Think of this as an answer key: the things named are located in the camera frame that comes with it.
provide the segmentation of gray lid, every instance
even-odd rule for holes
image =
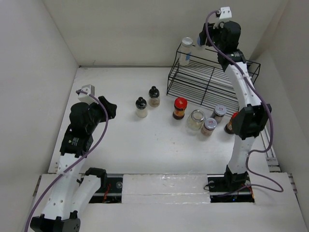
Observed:
[[[224,116],[226,114],[226,107],[224,105],[217,105],[214,112],[218,116]]]
[[[182,40],[182,45],[185,47],[190,47],[193,45],[193,40],[190,37],[184,37]]]
[[[204,127],[209,130],[214,130],[217,126],[217,121],[214,118],[208,118],[204,122]]]
[[[191,113],[191,118],[195,122],[202,122],[205,120],[205,115],[201,110],[194,110]]]

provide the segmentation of spice rack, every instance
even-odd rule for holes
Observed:
[[[217,53],[206,48],[204,52]],[[226,114],[230,116],[238,111],[239,103],[234,88],[223,70],[218,68],[220,64],[217,61],[191,54],[189,64],[181,66],[179,65],[181,53],[179,45],[168,76],[167,95],[186,98],[210,110],[222,104],[226,106]],[[255,84],[261,64],[247,61],[247,67],[252,83]]]

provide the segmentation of black metal shelf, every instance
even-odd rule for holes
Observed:
[[[214,65],[219,65],[219,63],[190,55],[189,64],[181,66],[178,58],[180,53],[182,52],[179,46],[169,72],[167,95],[184,97],[210,110],[222,104],[226,106],[228,115],[238,111],[239,104],[231,81],[221,68],[205,64],[205,62],[211,62]],[[247,61],[247,66],[254,84],[260,73],[261,64]]]

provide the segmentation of white wall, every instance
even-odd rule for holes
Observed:
[[[207,14],[223,6],[250,57],[283,1],[43,0],[78,64],[90,66],[171,65],[181,39],[196,39]]]
[[[283,171],[293,174],[309,227],[308,37],[309,2],[290,0],[269,44],[256,88],[271,103],[274,149]]]
[[[77,63],[41,0],[0,0],[0,29],[0,230],[16,232],[47,171]]]

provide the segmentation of jar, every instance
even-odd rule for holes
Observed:
[[[149,105],[152,107],[158,107],[160,104],[160,91],[152,86],[149,90]]]
[[[136,115],[138,117],[146,117],[148,115],[147,102],[143,97],[139,97],[136,102]]]
[[[214,118],[208,118],[205,120],[202,126],[201,132],[203,135],[210,136],[217,126],[217,121]]]
[[[179,56],[179,64],[182,66],[186,66],[189,64],[190,55],[192,52],[193,40],[189,37],[185,37],[182,40],[182,44],[180,45],[180,56]]]
[[[226,133],[234,134],[233,128],[232,128],[232,121],[236,117],[237,114],[238,114],[238,112],[234,113],[233,116],[231,117],[230,121],[224,127],[224,130],[225,130]]]
[[[217,105],[214,108],[211,117],[214,118],[217,121],[217,123],[220,123],[225,114],[226,114],[226,107],[224,105]]]
[[[187,126],[193,131],[198,131],[203,126],[205,115],[201,110],[194,110],[187,119]]]
[[[184,98],[177,98],[174,103],[173,117],[177,120],[183,119],[184,111],[186,110],[188,102]]]

